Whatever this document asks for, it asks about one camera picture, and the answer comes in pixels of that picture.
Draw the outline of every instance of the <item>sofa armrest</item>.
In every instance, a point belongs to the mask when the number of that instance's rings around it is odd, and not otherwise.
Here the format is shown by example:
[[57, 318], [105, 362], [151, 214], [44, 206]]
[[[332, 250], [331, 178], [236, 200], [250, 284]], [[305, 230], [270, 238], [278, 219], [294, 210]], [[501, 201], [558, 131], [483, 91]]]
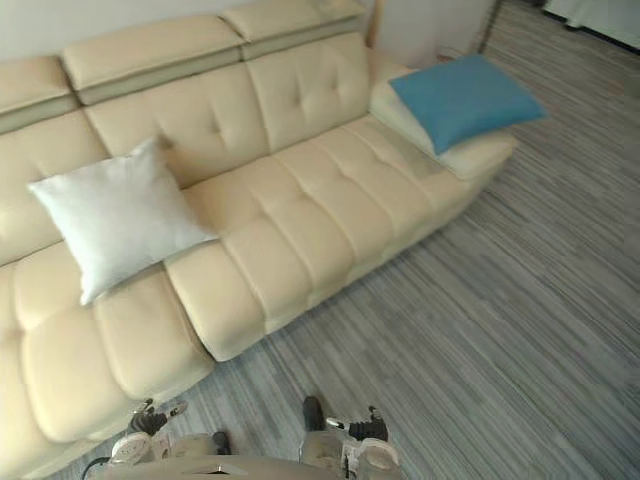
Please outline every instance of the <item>sofa armrest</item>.
[[510, 133], [495, 131], [478, 135], [436, 155], [427, 132], [389, 85], [389, 80], [413, 70], [389, 61], [384, 54], [374, 50], [369, 50], [369, 67], [372, 79], [371, 114], [461, 180], [472, 180], [493, 170], [509, 158], [518, 145]]

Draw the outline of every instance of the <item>seat cushion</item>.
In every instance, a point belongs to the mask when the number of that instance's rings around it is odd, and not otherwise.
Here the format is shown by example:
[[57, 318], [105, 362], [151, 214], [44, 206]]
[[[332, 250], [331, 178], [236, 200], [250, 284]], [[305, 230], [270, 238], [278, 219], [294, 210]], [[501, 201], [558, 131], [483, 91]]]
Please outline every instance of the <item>seat cushion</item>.
[[440, 227], [476, 192], [367, 116], [186, 190], [221, 240], [168, 260], [167, 271], [205, 346], [226, 360]]
[[212, 368], [162, 266], [90, 308], [79, 298], [64, 243], [0, 267], [0, 478], [109, 438], [141, 399], [169, 399]]

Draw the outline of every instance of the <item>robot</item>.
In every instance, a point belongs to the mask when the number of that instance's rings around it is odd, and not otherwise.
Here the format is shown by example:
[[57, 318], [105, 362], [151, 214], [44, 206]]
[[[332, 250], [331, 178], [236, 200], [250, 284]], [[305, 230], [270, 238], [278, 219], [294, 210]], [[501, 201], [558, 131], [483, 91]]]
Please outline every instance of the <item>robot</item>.
[[367, 422], [325, 418], [317, 398], [303, 403], [307, 434], [299, 462], [233, 455], [225, 432], [188, 435], [169, 446], [156, 434], [187, 408], [181, 403], [167, 413], [156, 412], [153, 400], [133, 414], [111, 457], [97, 458], [82, 480], [204, 480], [227, 475], [238, 480], [406, 480], [397, 450], [388, 442], [387, 425], [375, 407]]

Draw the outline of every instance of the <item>sofa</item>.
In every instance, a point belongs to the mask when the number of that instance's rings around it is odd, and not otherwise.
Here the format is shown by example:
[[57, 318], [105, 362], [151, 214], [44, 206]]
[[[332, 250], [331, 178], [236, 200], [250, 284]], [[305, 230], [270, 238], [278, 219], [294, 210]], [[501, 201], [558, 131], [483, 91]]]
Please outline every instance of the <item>sofa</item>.
[[[268, 0], [0, 65], [0, 479], [42, 478], [462, 212], [516, 147], [440, 156], [355, 0]], [[158, 136], [219, 240], [87, 307], [26, 184]]]

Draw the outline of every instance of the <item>striped carpet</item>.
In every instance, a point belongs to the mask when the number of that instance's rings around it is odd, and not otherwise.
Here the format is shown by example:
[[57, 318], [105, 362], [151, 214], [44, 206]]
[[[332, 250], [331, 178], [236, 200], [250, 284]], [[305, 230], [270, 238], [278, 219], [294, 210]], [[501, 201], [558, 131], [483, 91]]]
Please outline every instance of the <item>striped carpet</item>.
[[[219, 365], [170, 431], [227, 429], [237, 452], [294, 459], [317, 393], [345, 418], [378, 406], [413, 479], [640, 478], [640, 61], [519, 0], [486, 53], [550, 112], [515, 129], [506, 171]], [[79, 479], [111, 444], [51, 478]]]

